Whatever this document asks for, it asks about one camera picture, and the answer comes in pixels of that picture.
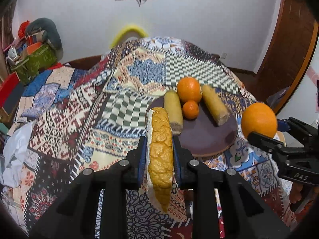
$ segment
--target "wooden door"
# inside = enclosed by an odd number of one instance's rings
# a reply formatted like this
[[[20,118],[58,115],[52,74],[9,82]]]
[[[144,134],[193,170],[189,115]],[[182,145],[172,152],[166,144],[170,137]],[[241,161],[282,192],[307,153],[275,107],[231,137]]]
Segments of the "wooden door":
[[[309,49],[315,19],[302,0],[281,0],[277,26],[251,93],[266,99],[292,85]]]

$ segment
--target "wall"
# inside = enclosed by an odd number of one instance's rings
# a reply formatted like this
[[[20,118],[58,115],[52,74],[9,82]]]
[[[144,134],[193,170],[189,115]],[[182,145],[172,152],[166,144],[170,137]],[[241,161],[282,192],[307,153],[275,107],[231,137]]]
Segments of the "wall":
[[[13,31],[21,22],[52,19],[61,36],[63,62],[101,54],[126,24],[150,36],[174,36],[227,53],[232,68],[256,71],[267,51],[280,0],[18,0]]]
[[[311,67],[316,73],[319,73],[318,42],[309,67]],[[289,117],[293,117],[311,125],[315,120],[318,120],[318,113],[316,113],[316,94],[317,87],[307,74],[305,74],[297,90],[285,107],[277,115],[277,118],[287,119]],[[300,145],[298,141],[289,136],[289,134],[285,133],[285,138],[287,145],[289,146]]]

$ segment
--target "large orange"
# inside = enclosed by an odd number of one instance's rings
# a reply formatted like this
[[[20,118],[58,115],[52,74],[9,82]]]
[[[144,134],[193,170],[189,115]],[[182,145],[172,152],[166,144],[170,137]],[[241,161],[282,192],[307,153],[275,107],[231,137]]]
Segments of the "large orange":
[[[199,113],[198,104],[195,101],[185,102],[182,110],[184,117],[189,120],[197,118]]]
[[[192,77],[184,77],[179,80],[177,94],[182,102],[195,101],[199,103],[202,99],[200,84]]]
[[[256,102],[242,114],[241,130],[246,138],[253,131],[273,138],[277,131],[275,113],[266,104]]]

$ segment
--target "red plastic bag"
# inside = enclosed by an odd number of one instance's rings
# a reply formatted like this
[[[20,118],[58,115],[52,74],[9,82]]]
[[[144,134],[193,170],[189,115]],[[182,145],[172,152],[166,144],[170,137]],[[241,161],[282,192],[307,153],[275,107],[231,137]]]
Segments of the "red plastic bag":
[[[20,28],[19,28],[19,30],[18,30],[18,36],[19,36],[19,38],[24,38],[24,33],[25,33],[25,31],[26,31],[26,27],[27,27],[29,24],[30,24],[29,21],[26,21],[26,22],[21,23]]]

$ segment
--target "patchwork blanket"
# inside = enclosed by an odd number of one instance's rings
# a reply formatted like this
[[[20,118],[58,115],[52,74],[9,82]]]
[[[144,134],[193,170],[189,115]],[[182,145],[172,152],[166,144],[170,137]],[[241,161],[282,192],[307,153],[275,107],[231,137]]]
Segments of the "patchwork blanket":
[[[155,37],[113,48],[86,74],[66,67],[54,71],[41,74],[34,81],[37,85],[25,91],[12,129],[36,118],[21,184],[5,188],[2,194],[26,232],[83,169],[104,170],[136,148],[146,131],[147,107],[184,76],[215,87],[237,116],[234,145],[204,159],[205,164],[221,171],[235,168],[288,226],[295,221],[288,199],[291,184],[276,176],[274,161],[249,145],[240,128],[243,111],[256,100],[216,55],[183,40]],[[149,204],[145,184],[139,191],[126,191],[126,201],[129,238],[190,238],[192,217],[187,210],[191,203],[176,184],[165,215]],[[220,203],[218,211],[222,224]]]

